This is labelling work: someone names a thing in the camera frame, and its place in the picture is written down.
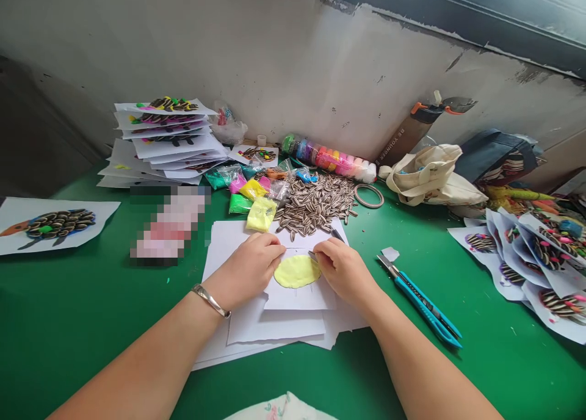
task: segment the silver bracelet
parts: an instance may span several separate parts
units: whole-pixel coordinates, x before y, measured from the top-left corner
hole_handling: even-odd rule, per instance
[[[225,311],[222,307],[220,307],[220,305],[215,301],[215,299],[212,298],[212,295],[210,295],[201,284],[196,284],[194,288],[191,289],[191,291],[197,293],[200,297],[206,300],[208,304],[210,304],[213,307],[213,309],[216,310],[219,314],[221,314],[225,319],[228,319],[232,314],[231,311]]]

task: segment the hand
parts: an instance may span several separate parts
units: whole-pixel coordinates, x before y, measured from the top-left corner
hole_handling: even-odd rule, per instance
[[[252,234],[202,286],[220,307],[233,310],[265,290],[283,252],[273,234]]]
[[[348,304],[362,308],[380,287],[354,249],[336,238],[318,243],[313,252],[331,288]]]

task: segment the green table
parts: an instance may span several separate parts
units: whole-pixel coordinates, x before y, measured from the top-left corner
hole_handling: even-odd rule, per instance
[[[97,238],[75,249],[0,258],[2,418],[50,414],[199,282],[212,222],[243,218],[228,216],[227,191],[215,192],[178,267],[134,267],[129,247],[157,199],[97,188],[97,181],[93,172],[55,196],[120,200]],[[506,419],[584,419],[584,347],[503,299],[446,232],[460,224],[445,208],[404,206],[379,186],[386,203],[355,208],[359,216],[345,230],[380,286]],[[375,261],[388,246],[462,332],[459,355],[438,341]],[[173,418],[223,419],[286,391],[340,420],[404,418],[369,328],[342,333],[332,351],[296,343],[194,372]]]

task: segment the left hand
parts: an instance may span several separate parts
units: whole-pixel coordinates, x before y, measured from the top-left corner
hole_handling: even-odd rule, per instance
[[[224,310],[233,310],[265,290],[285,246],[273,234],[252,234],[202,286]]]

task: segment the canvas bag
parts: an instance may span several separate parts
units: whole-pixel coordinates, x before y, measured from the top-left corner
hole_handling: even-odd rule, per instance
[[[461,154],[459,146],[449,144],[427,147],[417,154],[406,154],[393,165],[386,185],[399,194],[402,203],[409,206],[422,202],[431,205],[474,205],[488,200],[470,182],[454,173]]]
[[[462,144],[464,156],[456,172],[471,183],[504,186],[537,168],[537,159],[526,140],[488,129]]]

